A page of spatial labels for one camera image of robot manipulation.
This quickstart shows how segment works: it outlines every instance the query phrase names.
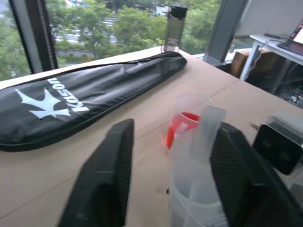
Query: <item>beige table surface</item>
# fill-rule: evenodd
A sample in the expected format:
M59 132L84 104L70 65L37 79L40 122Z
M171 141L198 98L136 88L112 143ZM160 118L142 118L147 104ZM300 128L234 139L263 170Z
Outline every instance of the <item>beige table surface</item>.
M157 53L159 48L153 48L68 68L129 61ZM0 227L55 226L81 165L111 125L127 118L135 119L136 129L127 226L167 226L165 191L171 163L163 140L174 101L181 94L211 96L214 106L227 110L225 121L241 129L250 142L256 135L250 122L261 124L275 111L303 118L301 109L181 53L188 61L181 72L76 135L33 151L0 151ZM66 68L3 81L0 89L63 70Z

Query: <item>white logo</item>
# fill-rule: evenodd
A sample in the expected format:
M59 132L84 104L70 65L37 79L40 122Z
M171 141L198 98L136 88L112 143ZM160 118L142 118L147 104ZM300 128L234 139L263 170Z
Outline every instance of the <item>white logo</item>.
M89 111L87 107L83 105L82 102L80 102L75 96L72 95L72 93L65 89L65 86L57 80L57 78L51 78L47 80L50 84L52 84L53 89L57 90L57 92L63 96L63 98L66 100L66 104L71 107L71 109L74 112L81 112L81 111ZM22 102L25 104L34 105L42 110L30 110L31 113L33 113L35 116L37 116L39 119L44 118L46 116L53 116L57 117L57 115L65 115L70 116L69 109L63 109L63 110L54 110L54 106L61 102L61 100L55 98L52 96L52 94L47 90L44 89L44 99L42 101L35 100L18 89L15 89L15 91L18 93L18 95L21 97Z

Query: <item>cardboard box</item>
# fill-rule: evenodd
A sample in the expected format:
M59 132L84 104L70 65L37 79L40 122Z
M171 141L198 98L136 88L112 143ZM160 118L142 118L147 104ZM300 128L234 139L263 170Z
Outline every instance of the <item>cardboard box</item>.
M244 64L249 54L250 50L237 51L229 68L229 74L240 78L240 75L244 68ZM251 73L263 73L269 71L273 67L277 58L277 54L269 50L263 49L262 55L257 61L256 67L251 71Z

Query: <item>laptop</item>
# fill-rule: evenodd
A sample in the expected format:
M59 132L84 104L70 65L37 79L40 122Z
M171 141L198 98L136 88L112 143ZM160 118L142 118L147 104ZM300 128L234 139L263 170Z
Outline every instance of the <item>laptop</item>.
M287 51L303 56L303 19L294 30L293 34L284 43L277 45Z

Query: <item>red liquid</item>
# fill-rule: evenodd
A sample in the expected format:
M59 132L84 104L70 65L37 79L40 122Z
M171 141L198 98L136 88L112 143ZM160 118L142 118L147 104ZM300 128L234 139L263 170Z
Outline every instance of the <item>red liquid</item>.
M165 142L170 149L174 142L175 136L179 136L181 133L195 129L198 126L199 116L193 113L182 112L172 117Z

